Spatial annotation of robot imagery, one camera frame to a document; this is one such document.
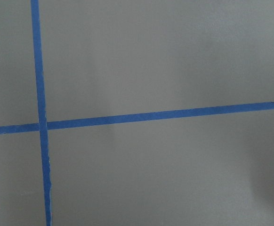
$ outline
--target blue tape strip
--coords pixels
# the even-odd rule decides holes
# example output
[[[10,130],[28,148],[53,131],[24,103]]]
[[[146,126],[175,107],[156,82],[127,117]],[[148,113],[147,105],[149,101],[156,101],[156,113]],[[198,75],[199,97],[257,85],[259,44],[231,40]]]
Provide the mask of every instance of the blue tape strip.
[[[44,84],[44,77],[43,77],[40,15],[39,15],[38,0],[31,0],[31,7],[32,7],[33,49],[34,49],[34,64],[35,64],[35,76],[36,76],[38,112],[39,112],[40,145],[41,145],[41,158],[42,158],[42,170],[43,170],[46,225],[51,226],[50,163],[49,163],[49,155],[48,155],[48,130],[47,130],[47,119],[46,119],[45,84]]]
[[[65,121],[52,121],[52,122],[48,122],[47,126],[48,126],[48,129],[65,129],[65,128],[84,127],[84,126],[126,123],[126,122],[134,122],[134,121],[151,121],[151,120],[160,120],[160,119],[184,118],[184,117],[195,117],[195,116],[203,116],[203,115],[227,114],[227,113],[238,113],[238,112],[251,112],[251,111],[262,111],[262,110],[271,110],[271,109],[274,109],[274,102],[204,107],[204,108],[194,108],[194,109],[186,109],[186,110],[116,115],[116,116],[88,118],[88,119],[75,119],[75,120],[65,120]]]
[[[38,123],[14,125],[14,126],[0,126],[0,134],[24,133],[24,132],[32,132],[32,131],[39,131]]]

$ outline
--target gray floor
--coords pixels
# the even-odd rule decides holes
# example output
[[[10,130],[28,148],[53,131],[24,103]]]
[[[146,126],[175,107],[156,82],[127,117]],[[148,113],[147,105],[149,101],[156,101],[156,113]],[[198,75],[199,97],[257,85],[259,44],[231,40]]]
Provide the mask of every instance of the gray floor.
[[[40,0],[48,121],[274,101],[274,0]],[[30,3],[0,0],[0,126],[38,121]],[[45,225],[38,132],[0,135],[0,226]],[[53,226],[274,226],[274,111],[51,130]]]

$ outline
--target blue tape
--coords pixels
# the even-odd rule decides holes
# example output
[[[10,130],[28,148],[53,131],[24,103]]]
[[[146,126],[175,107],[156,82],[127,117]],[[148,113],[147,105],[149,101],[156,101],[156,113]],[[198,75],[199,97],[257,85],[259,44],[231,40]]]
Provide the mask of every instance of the blue tape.
[[[42,61],[42,50],[41,50],[40,15],[39,15],[38,0],[31,0],[31,7],[32,7],[33,50],[34,50],[34,65],[35,65],[35,76],[36,76],[36,85],[37,85],[46,225],[51,226],[50,163],[49,163],[49,155],[48,155],[48,130],[47,130],[47,119],[46,119],[45,84],[44,84],[44,77],[43,77],[43,61]]]
[[[14,126],[0,126],[0,134],[7,133],[24,133],[39,131],[39,124],[25,124],[25,125],[14,125]]]
[[[243,104],[243,105],[228,105],[228,106],[217,106],[217,107],[203,107],[203,108],[194,108],[194,109],[186,109],[186,110],[116,115],[116,116],[88,118],[88,119],[75,119],[75,120],[65,120],[65,121],[52,121],[52,122],[48,122],[47,126],[48,126],[48,129],[65,129],[65,128],[85,127],[85,126],[126,123],[126,122],[134,122],[134,121],[151,121],[151,120],[195,117],[195,116],[213,115],[213,114],[262,111],[262,110],[271,110],[271,109],[274,109],[274,102]]]

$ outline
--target vertical blue line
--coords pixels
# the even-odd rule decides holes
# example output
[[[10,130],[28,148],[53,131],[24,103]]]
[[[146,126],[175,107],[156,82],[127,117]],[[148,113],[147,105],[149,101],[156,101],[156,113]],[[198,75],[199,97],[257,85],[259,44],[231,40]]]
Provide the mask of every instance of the vertical blue line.
[[[32,7],[33,49],[34,49],[34,64],[35,64],[35,76],[36,76],[36,85],[37,85],[37,98],[38,98],[40,145],[41,145],[41,158],[42,158],[42,170],[43,170],[46,225],[51,226],[50,163],[49,163],[49,155],[48,155],[48,129],[47,129],[47,119],[46,119],[45,85],[44,85],[44,77],[43,77],[40,15],[39,15],[38,0],[31,0],[31,7]]]

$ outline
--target horizontal blue line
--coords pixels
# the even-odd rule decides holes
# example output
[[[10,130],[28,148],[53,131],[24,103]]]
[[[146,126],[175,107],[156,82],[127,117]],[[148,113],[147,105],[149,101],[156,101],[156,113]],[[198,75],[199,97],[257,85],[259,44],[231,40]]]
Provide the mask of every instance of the horizontal blue line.
[[[66,128],[85,127],[85,126],[118,124],[118,123],[135,122],[135,121],[151,121],[151,120],[185,118],[185,117],[195,117],[195,116],[214,115],[214,114],[254,112],[254,111],[272,110],[272,109],[274,109],[274,102],[264,102],[264,103],[243,104],[243,105],[203,107],[203,108],[164,111],[164,112],[126,114],[126,115],[116,115],[116,116],[87,118],[87,119],[75,119],[75,120],[65,120],[65,121],[51,121],[51,122],[47,122],[47,127],[50,130],[66,129]],[[16,125],[16,126],[1,126],[0,134],[22,133],[22,132],[31,132],[31,131],[38,131],[38,130],[39,130],[38,123]]]
[[[0,134],[7,133],[24,133],[39,131],[39,124],[25,124],[25,125],[14,125],[14,126],[0,126]]]

